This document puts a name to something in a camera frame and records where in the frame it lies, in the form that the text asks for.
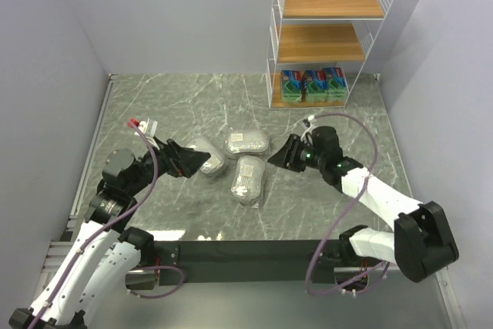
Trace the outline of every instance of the clear plastic package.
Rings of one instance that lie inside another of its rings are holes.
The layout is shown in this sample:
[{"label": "clear plastic package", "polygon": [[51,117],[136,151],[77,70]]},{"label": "clear plastic package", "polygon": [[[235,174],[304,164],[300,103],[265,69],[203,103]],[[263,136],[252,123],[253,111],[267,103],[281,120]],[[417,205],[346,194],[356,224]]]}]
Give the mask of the clear plastic package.
[{"label": "clear plastic package", "polygon": [[263,201],[265,162],[254,156],[243,156],[238,160],[231,185],[233,197],[243,205],[259,208]]},{"label": "clear plastic package", "polygon": [[210,158],[200,167],[200,171],[205,175],[216,176],[226,169],[226,155],[218,150],[206,136],[197,136],[187,145],[187,147],[210,153]]},{"label": "clear plastic package", "polygon": [[231,131],[224,143],[228,157],[263,154],[269,149],[269,135],[260,129]]}]

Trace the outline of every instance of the tabletop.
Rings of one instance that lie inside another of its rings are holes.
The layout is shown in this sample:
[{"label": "tabletop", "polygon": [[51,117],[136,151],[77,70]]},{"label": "tabletop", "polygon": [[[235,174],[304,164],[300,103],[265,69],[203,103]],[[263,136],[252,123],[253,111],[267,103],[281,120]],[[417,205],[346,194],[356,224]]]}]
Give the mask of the tabletop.
[{"label": "tabletop", "polygon": [[[203,134],[219,149],[231,129],[259,128],[270,135],[267,160],[291,133],[303,132],[310,114],[345,112],[361,119],[376,136],[379,159],[374,174],[409,195],[409,186],[377,81],[361,76],[344,109],[271,110],[265,76],[261,74],[117,75],[111,81],[106,112],[99,128],[92,165],[78,205],[84,213],[101,179],[105,159],[113,150],[131,149],[137,156],[146,147],[126,125],[129,118],[157,120],[156,136],[185,146]],[[320,119],[333,126],[344,154],[368,166],[373,147],[358,124],[340,117]],[[190,179],[161,176],[150,198],[129,226],[153,233],[157,240],[297,240],[320,239],[350,198],[328,186],[312,169],[292,173],[267,164],[263,205],[250,209],[232,198],[236,161],[217,178],[197,173]],[[361,204],[340,222],[333,237],[364,224],[389,230],[384,221]]]}]

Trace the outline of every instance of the green carton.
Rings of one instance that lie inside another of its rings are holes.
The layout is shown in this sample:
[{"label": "green carton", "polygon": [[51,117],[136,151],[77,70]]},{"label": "green carton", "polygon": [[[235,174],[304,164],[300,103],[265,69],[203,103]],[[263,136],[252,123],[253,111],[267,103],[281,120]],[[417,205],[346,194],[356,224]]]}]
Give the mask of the green carton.
[{"label": "green carton", "polygon": [[327,101],[344,102],[347,96],[347,83],[342,69],[324,69],[324,74],[327,82]]},{"label": "green carton", "polygon": [[327,100],[327,82],[324,71],[306,70],[303,81],[307,89],[307,102],[325,102]]},{"label": "green carton", "polygon": [[280,72],[280,91],[283,102],[300,102],[302,82],[300,71],[284,69]]}]

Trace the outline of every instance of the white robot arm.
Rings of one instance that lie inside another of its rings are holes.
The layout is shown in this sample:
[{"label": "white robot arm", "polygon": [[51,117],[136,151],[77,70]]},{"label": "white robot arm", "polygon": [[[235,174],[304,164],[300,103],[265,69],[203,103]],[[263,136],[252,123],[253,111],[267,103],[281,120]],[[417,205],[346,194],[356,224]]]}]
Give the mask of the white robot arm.
[{"label": "white robot arm", "polygon": [[210,154],[182,148],[171,139],[162,143],[153,138],[153,145],[139,159],[128,149],[109,155],[69,254],[30,307],[15,310],[12,328],[86,329],[104,293],[138,264],[155,266],[153,236],[134,227],[125,230],[140,204],[134,196],[164,173],[191,177]]},{"label": "white robot arm", "polygon": [[343,156],[336,130],[330,126],[312,127],[310,139],[291,134],[269,163],[287,170],[303,172],[307,167],[320,171],[325,182],[341,193],[359,199],[394,231],[372,230],[360,225],[339,237],[341,255],[373,257],[397,264],[402,273],[419,282],[458,259],[443,209],[435,202],[423,204],[399,193],[361,163]]}]

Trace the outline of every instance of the purple cable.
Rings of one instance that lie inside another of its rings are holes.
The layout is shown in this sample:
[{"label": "purple cable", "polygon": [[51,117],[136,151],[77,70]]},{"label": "purple cable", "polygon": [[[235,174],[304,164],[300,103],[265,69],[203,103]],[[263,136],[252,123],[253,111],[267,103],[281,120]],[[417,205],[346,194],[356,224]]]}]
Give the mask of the purple cable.
[{"label": "purple cable", "polygon": [[134,290],[131,290],[129,293],[133,294],[134,296],[138,298],[142,298],[143,300],[157,300],[159,298],[164,298],[168,297],[169,295],[175,293],[177,290],[179,290],[183,283],[185,282],[185,273],[183,273],[183,270],[179,269],[178,267],[175,266],[147,266],[147,267],[137,267],[137,270],[173,270],[176,271],[180,275],[179,283],[174,287],[172,290],[167,291],[166,293],[163,294],[158,294],[156,296],[144,296],[142,294],[138,294]]},{"label": "purple cable", "polygon": [[[337,219],[334,221],[334,223],[332,223],[332,225],[330,225],[329,230],[325,234],[325,237],[319,242],[319,244],[317,246],[317,249],[315,250],[314,255],[311,257],[310,264],[308,265],[308,269],[307,269],[307,274],[305,276],[305,291],[310,296],[324,296],[326,294],[332,294],[336,290],[339,290],[342,287],[346,287],[348,284],[351,284],[354,281],[360,280],[362,277],[365,277],[369,272],[371,272],[373,270],[376,270],[377,268],[379,268],[379,267],[381,267],[381,266],[384,265],[384,262],[379,263],[379,264],[373,266],[372,268],[364,271],[363,273],[357,275],[356,277],[352,277],[348,281],[345,281],[344,283],[339,284],[339,285],[336,285],[335,287],[332,287],[332,288],[329,288],[329,289],[313,290],[311,288],[311,277],[312,277],[312,274],[314,273],[315,267],[317,265],[318,257],[320,256],[320,253],[322,252],[322,249],[325,247],[325,244],[329,240],[330,235],[332,234],[332,232],[334,232],[334,229],[339,224],[339,222],[342,220],[342,218],[347,215],[347,213],[360,200],[360,198],[363,196],[364,192],[367,190],[367,188],[368,188],[368,181],[370,179],[370,174],[373,171],[373,168],[377,164],[377,160],[378,160],[377,141],[375,140],[375,138],[374,138],[373,134],[371,133],[371,131],[364,125],[364,123],[362,121],[360,121],[356,117],[353,117],[353,116],[348,115],[346,113],[322,113],[320,115],[316,115],[315,116],[315,119],[321,119],[323,117],[329,117],[329,116],[345,117],[347,119],[351,119],[351,120],[355,121],[359,126],[361,126],[363,128],[363,130],[366,131],[366,133],[368,134],[368,136],[371,139],[371,143],[373,144],[373,148],[374,148],[374,157],[373,157],[373,161],[371,161],[371,164],[368,167],[368,176],[364,179],[363,187],[361,188],[361,191],[356,195],[355,198],[353,198],[349,202],[349,204],[342,211],[342,213],[337,217]],[[359,293],[363,293],[365,291],[370,290],[378,282],[380,282],[380,280],[383,278],[383,276],[387,272],[387,269],[388,269],[389,266],[390,266],[390,264],[387,263],[386,267],[384,268],[384,272],[382,273],[382,275],[379,278],[377,278],[377,280],[375,282],[373,282],[372,285],[370,285],[369,287],[364,288],[363,290],[360,290]]]},{"label": "purple cable", "polygon": [[[154,186],[156,185],[156,181],[158,178],[158,163],[157,163],[157,158],[156,154],[154,153],[154,148],[147,140],[146,136],[139,130],[139,128],[132,122],[128,121],[128,124],[139,134],[139,136],[142,138],[144,143],[146,144],[147,148],[149,149],[149,153],[151,157],[153,158],[153,181],[149,185],[149,188],[146,192],[146,194],[142,197],[142,199],[137,202],[135,206],[127,210],[126,212],[122,213],[120,216],[115,218],[114,220],[109,221],[107,224],[103,225],[101,229],[97,230],[93,235],[91,235],[89,238],[86,239],[86,241],[81,245],[81,250],[86,250],[87,246],[90,245],[94,241],[95,238],[97,238],[98,235],[103,233],[104,231],[108,230],[110,227],[118,223],[120,220],[126,218],[127,216],[131,215],[132,213],[136,212],[137,209],[142,206],[142,204],[149,198],[151,192],[154,189]],[[70,260],[69,264],[67,265],[67,268],[65,268],[65,271],[63,272],[62,276],[60,277],[59,282],[55,285],[53,288],[51,294],[48,296],[48,299],[46,300],[49,304],[53,303],[53,299],[55,296],[58,294],[58,292],[62,289],[63,284],[67,280],[67,277],[70,275],[70,271],[72,268],[75,266],[75,263],[79,259],[79,256],[81,254],[76,253],[74,257]],[[46,310],[48,310],[48,307],[42,307],[41,310],[39,310],[38,314],[35,316],[34,319],[32,319],[31,324],[28,326],[28,329],[34,329],[38,321],[42,318],[42,316],[45,314]]]}]

